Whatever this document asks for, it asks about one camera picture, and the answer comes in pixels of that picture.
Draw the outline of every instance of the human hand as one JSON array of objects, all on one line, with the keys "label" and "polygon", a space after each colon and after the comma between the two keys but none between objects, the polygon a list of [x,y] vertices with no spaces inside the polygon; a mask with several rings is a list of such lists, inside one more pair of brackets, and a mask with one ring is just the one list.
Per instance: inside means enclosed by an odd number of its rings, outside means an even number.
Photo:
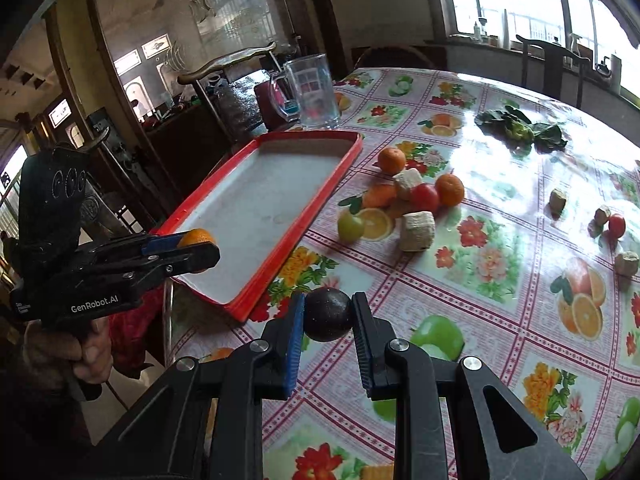
[{"label": "human hand", "polygon": [[28,324],[22,359],[36,386],[47,390],[64,388],[69,362],[75,377],[87,383],[101,384],[109,378],[113,365],[109,320],[101,317],[90,325],[91,331],[81,343],[67,332],[43,330],[39,321]]}]

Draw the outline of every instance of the black ball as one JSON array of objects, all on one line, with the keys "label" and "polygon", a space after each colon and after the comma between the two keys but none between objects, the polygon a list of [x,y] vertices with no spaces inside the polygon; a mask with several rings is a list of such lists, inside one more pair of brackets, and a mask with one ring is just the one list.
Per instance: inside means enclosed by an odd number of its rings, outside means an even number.
[{"label": "black ball", "polygon": [[341,290],[321,286],[305,297],[304,329],[314,341],[326,343],[345,335],[353,326],[350,298]]}]

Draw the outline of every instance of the metal bolt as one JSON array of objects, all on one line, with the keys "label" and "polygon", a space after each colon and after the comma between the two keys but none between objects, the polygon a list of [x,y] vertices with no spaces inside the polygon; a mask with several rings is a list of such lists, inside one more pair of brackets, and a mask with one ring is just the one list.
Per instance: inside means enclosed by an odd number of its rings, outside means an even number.
[{"label": "metal bolt", "polygon": [[175,364],[175,367],[178,368],[179,372],[188,372],[189,370],[193,370],[195,365],[196,361],[190,357],[183,357]]},{"label": "metal bolt", "polygon": [[473,356],[465,357],[462,364],[469,370],[479,370],[482,367],[482,361]]},{"label": "metal bolt", "polygon": [[409,348],[409,342],[404,339],[392,339],[389,341],[389,347],[396,352],[404,352]]},{"label": "metal bolt", "polygon": [[269,343],[267,343],[264,339],[255,339],[251,341],[249,345],[251,352],[266,352],[269,349]]}]

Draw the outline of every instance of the checkered tablecloth pattern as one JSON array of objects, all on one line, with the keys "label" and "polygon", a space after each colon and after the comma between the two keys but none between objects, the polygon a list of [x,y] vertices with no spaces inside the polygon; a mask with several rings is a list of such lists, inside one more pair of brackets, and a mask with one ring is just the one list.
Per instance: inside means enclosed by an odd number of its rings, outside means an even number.
[{"label": "checkered tablecloth pattern", "polygon": [[[410,339],[429,316],[457,326],[464,346],[451,358],[480,357],[593,479],[605,455],[610,465],[612,448],[622,446],[616,425],[625,403],[640,397],[640,279],[622,279],[613,267],[620,251],[640,253],[640,150],[571,106],[474,76],[367,69],[335,91],[340,128],[364,138],[356,163],[245,325],[180,292],[173,357],[201,358],[259,336],[292,290],[364,291],[373,313],[401,337]],[[479,111],[506,104],[534,122],[560,124],[566,150],[510,151],[474,124]],[[464,202],[438,216],[424,253],[399,251],[395,206],[372,208],[379,239],[338,240],[338,202],[390,183],[376,167],[386,146],[402,149],[425,182],[453,172],[465,184]],[[568,196],[559,219],[547,206],[555,187]],[[590,226],[603,203],[625,215],[618,241]],[[316,468],[348,480],[363,465],[391,462],[393,417],[367,399],[351,333],[303,347],[293,396],[264,403],[265,477],[298,480]]]}]

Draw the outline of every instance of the person's arm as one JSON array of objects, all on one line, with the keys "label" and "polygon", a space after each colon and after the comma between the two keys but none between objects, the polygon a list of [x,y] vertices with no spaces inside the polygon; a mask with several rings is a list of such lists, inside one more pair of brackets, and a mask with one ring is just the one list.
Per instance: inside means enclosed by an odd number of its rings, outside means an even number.
[{"label": "person's arm", "polygon": [[71,334],[30,322],[7,370],[0,371],[0,478],[52,478],[91,446],[71,373],[103,383],[113,359],[107,318],[92,321],[81,344]]}]

